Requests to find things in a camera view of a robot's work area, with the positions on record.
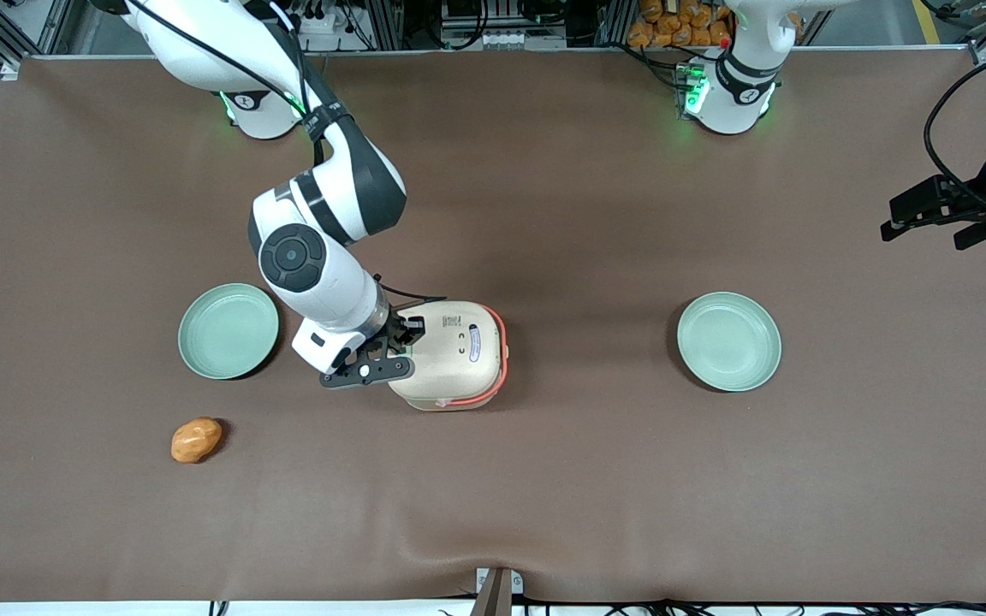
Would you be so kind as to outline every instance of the table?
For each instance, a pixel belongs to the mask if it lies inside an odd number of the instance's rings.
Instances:
[[[25,62],[0,86],[0,601],[442,596],[489,565],[548,601],[986,601],[986,246],[877,231],[970,66],[795,52],[721,137],[618,52],[332,59],[410,194],[353,253],[508,323],[496,400],[422,413],[321,389],[290,311],[251,378],[177,354],[197,295],[261,284],[249,205],[305,137],[247,139],[156,62]],[[935,140],[978,169],[986,75]],[[748,394],[674,350],[717,289],[782,331]],[[229,441],[177,465],[200,414]]]

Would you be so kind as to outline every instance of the black cable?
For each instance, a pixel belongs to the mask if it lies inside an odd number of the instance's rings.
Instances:
[[[961,180],[961,178],[958,178],[956,173],[950,171],[950,168],[945,163],[942,162],[942,157],[938,156],[938,152],[935,151],[935,144],[932,143],[932,141],[930,140],[930,129],[931,126],[934,126],[935,124],[935,118],[938,117],[938,112],[942,110],[943,106],[946,106],[946,102],[950,100],[950,97],[952,97],[952,95],[956,91],[958,91],[960,87],[965,85],[967,81],[969,81],[973,77],[976,77],[976,75],[983,73],[983,71],[985,70],[986,70],[986,62],[983,62],[981,63],[981,65],[977,65],[975,68],[970,70],[969,73],[964,74],[963,77],[961,77],[961,79],[956,80],[953,83],[953,86],[950,86],[950,89],[946,90],[946,93],[942,94],[942,98],[939,98],[938,102],[935,103],[935,108],[930,110],[930,115],[927,116],[927,124],[924,124],[923,127],[923,145],[924,147],[927,148],[927,156],[930,157],[931,162],[934,163],[935,167],[937,167],[938,170],[942,172],[942,175],[946,176],[946,179],[952,182],[954,186],[959,188],[961,192],[969,196],[969,198],[973,198],[977,200],[978,203],[982,203],[983,205],[986,205],[986,198],[983,198],[983,196],[971,190],[971,188],[969,188],[969,186],[967,186],[967,184],[965,184]],[[934,609],[934,608],[927,607],[923,609],[923,611],[926,612],[927,609]]]
[[[634,59],[637,59],[638,62],[649,62],[649,63],[652,63],[653,66],[658,66],[658,67],[663,67],[663,68],[674,68],[674,67],[676,67],[676,65],[674,65],[671,62],[660,62],[660,60],[654,60],[652,58],[646,57],[644,51],[641,52],[641,54],[639,54],[638,51],[635,50],[633,47],[627,45],[626,43],[619,43],[619,42],[617,42],[617,40],[613,40],[613,42],[610,42],[610,43],[603,43],[602,45],[599,45],[598,47],[615,47],[615,48],[619,48],[619,50],[623,50],[627,54],[629,54],[631,57],[633,57]],[[682,47],[680,45],[669,45],[668,47],[665,47],[665,50],[682,51],[682,52],[685,52],[685,54],[687,54],[689,56],[693,56],[693,57],[696,57],[696,58],[702,58],[704,60],[709,60],[709,62],[717,62],[717,60],[721,59],[721,56],[719,56],[717,58],[712,58],[712,57],[707,56],[705,54],[700,54],[700,52],[697,52],[695,50],[688,50],[687,47]]]
[[[433,42],[435,46],[441,48],[441,50],[465,50],[466,47],[470,47],[474,43],[477,43],[478,39],[481,39],[482,34],[485,33],[485,27],[487,27],[490,23],[490,11],[488,5],[485,5],[485,1],[486,0],[477,0],[478,16],[474,19],[474,32],[465,43],[459,45],[458,47],[453,47],[450,43],[443,42],[443,40],[431,30],[433,24],[436,23],[436,16],[438,16],[437,12],[431,13],[431,15],[433,15],[433,19],[425,25],[425,32],[428,34],[428,39],[431,39],[431,42]],[[435,11],[436,5],[438,4],[438,0],[428,1],[428,7],[430,7],[433,11]]]
[[[384,285],[383,284],[383,276],[380,275],[380,274],[376,274],[376,275],[372,276],[372,278],[375,278],[375,281],[377,283],[379,283],[379,286],[381,286],[383,288],[383,291],[386,291],[386,292],[389,292],[389,293],[394,293],[395,295],[400,295],[402,297],[408,297],[408,298],[412,298],[412,299],[419,299],[419,300],[422,301],[422,304],[431,304],[431,303],[433,303],[433,301],[443,301],[443,300],[447,299],[447,296],[446,295],[418,295],[417,293],[408,293],[408,292],[404,292],[404,291],[398,291],[398,289],[396,289],[396,288],[391,288],[391,287],[389,287],[387,285]]]
[[[144,7],[144,5],[140,3],[140,0],[127,0],[127,3],[132,4],[133,7],[135,7],[139,12],[142,13],[142,15],[147,15],[150,17],[150,19],[153,19],[154,21],[157,21],[157,23],[162,24],[170,32],[175,33],[177,36],[181,36],[182,39],[188,40],[189,43],[196,45],[201,50],[209,52],[209,54],[212,54],[216,58],[223,60],[223,62],[229,63],[230,66],[235,67],[236,69],[242,71],[242,73],[246,74],[247,77],[250,77],[254,81],[261,83],[262,86],[267,87],[267,89],[271,90],[271,92],[276,94],[279,98],[284,98],[284,100],[287,101],[289,105],[293,106],[293,108],[298,110],[299,114],[301,115],[302,118],[304,118],[304,120],[306,119],[306,110],[299,109],[299,105],[297,105],[294,101],[289,100],[289,98],[285,97],[284,92],[282,92],[281,89],[279,89],[279,87],[274,86],[273,83],[270,83],[269,81],[265,80],[265,78],[261,77],[261,75],[254,73],[253,70],[250,70],[248,67],[242,65],[242,62],[238,62],[238,60],[231,58],[227,54],[223,54],[222,51],[216,50],[215,47],[208,45],[207,43],[203,42],[203,40],[200,40],[199,38],[195,38],[195,36],[193,36],[192,34],[188,34],[188,32],[185,32],[184,30],[181,30],[179,27],[176,27],[172,23],[169,23],[169,21],[165,20],[165,17],[162,17],[161,15],[157,15],[157,13],[154,13],[154,11],[148,9],[147,7]]]
[[[291,44],[294,46],[294,57],[291,58],[291,62],[296,63],[296,66],[299,67],[299,98],[302,101],[302,121],[300,121],[300,124],[302,124],[302,127],[306,130],[306,136],[312,137],[312,143],[314,144],[314,167],[317,167],[319,164],[324,163],[325,152],[324,149],[322,149],[322,140],[313,138],[313,135],[310,133],[310,124],[306,121],[306,118],[309,117],[310,112],[310,100],[306,97],[306,56],[302,54],[302,46],[301,43],[299,43],[299,28],[298,25],[295,25],[299,23],[299,16],[290,15],[290,17],[291,19],[296,20],[291,22],[293,23],[293,28],[287,31],[287,33],[288,38],[291,40]]]
[[[353,11],[352,4],[348,3],[348,0],[337,0],[337,3],[341,5],[341,12],[344,13],[345,19],[348,23],[352,24],[353,31],[356,32],[356,38],[359,39],[360,43],[367,47],[368,51],[374,51],[375,46],[371,45],[371,39],[368,38],[367,33],[364,32],[364,28],[360,26],[359,20],[356,19],[355,11]]]
[[[950,4],[943,4],[941,7],[935,7],[934,4],[930,3],[930,0],[919,0],[919,2],[928,9],[931,13],[935,13],[938,19],[954,19],[954,17],[960,17],[961,13],[953,10]]]
[[[664,74],[661,74],[661,73],[658,73],[657,72],[658,69],[676,70],[676,67],[678,65],[676,65],[676,63],[673,63],[673,62],[661,62],[661,60],[654,60],[653,58],[649,58],[649,56],[647,56],[645,54],[645,47],[642,47],[641,50],[635,50],[633,47],[630,47],[629,45],[627,45],[625,43],[605,43],[603,45],[600,45],[600,47],[615,47],[615,48],[618,48],[618,50],[623,50],[631,58],[633,58],[635,60],[638,60],[638,62],[643,63],[643,65],[645,65],[647,68],[649,68],[650,73],[653,73],[653,77],[655,77],[657,81],[660,81],[661,83],[664,83],[665,86],[673,87],[673,89],[675,89],[675,90],[685,90],[686,89],[684,86],[680,86],[680,85],[678,85],[678,83],[674,83],[668,77],[665,77]],[[696,51],[685,50],[685,48],[682,48],[682,47],[674,47],[674,49],[675,50],[680,50],[680,51],[688,52],[688,54],[692,54],[694,56],[702,57],[702,58],[705,58],[707,60],[711,60],[712,62],[715,62],[716,61],[716,58],[709,58],[709,57],[702,56],[701,54],[697,54]]]

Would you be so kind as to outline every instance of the plate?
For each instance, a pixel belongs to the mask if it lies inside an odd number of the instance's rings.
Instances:
[[[261,365],[278,336],[273,300],[255,286],[232,283],[193,301],[177,330],[177,348],[194,373],[227,379]]]
[[[723,391],[763,385],[782,360],[775,319],[739,293],[707,293],[692,301],[680,316],[676,342],[692,373]]]

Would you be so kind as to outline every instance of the white cable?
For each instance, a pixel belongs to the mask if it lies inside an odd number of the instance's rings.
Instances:
[[[294,32],[294,25],[291,25],[291,20],[287,19],[287,13],[284,12],[284,9],[277,7],[276,3],[269,3],[269,8],[281,19],[281,23],[288,28],[289,32]]]

